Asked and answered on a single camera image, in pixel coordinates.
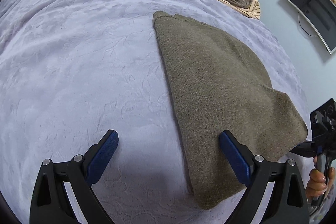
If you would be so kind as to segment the person's right hand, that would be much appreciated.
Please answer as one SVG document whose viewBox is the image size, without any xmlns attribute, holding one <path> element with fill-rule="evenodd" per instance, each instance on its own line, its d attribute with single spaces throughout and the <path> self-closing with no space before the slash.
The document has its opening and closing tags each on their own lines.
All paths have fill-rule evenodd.
<svg viewBox="0 0 336 224">
<path fill-rule="evenodd" d="M 305 193 L 308 201 L 311 201 L 313 198 L 318 198 L 323 194 L 329 194 L 332 188 L 332 185 L 335 181 L 335 168 L 329 168 L 329 180 L 326 182 L 325 175 L 317 170 L 316 168 L 312 169 L 309 173 L 309 181 L 307 183 Z"/>
</svg>

